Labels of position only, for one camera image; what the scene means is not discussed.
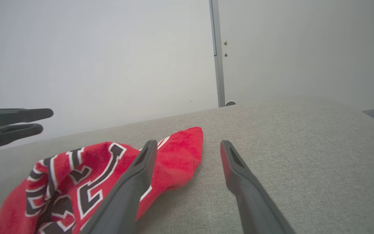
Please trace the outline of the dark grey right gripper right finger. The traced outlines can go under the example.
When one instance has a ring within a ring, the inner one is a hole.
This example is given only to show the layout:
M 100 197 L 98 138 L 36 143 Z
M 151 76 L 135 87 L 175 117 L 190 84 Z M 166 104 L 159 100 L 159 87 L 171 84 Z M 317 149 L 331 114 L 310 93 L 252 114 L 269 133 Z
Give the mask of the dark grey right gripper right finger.
M 289 222 L 231 142 L 221 141 L 220 155 L 227 188 L 236 197 L 243 233 L 294 234 Z

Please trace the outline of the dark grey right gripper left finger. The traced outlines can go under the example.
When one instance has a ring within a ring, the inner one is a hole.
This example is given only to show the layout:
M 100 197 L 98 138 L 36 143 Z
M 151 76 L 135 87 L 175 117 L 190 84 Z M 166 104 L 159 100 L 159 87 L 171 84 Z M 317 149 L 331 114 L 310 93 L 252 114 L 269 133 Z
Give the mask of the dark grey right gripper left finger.
M 157 158 L 157 141 L 150 140 L 111 189 L 82 234 L 133 234 L 141 196 L 149 189 Z

